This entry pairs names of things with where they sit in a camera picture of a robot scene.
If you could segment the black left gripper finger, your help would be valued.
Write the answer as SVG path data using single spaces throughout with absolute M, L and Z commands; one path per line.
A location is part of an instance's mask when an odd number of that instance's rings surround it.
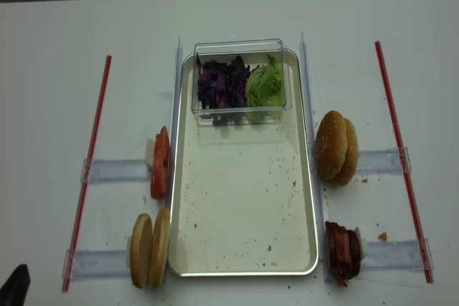
M 1 306 L 23 306 L 30 282 L 28 266 L 20 264 L 0 289 Z

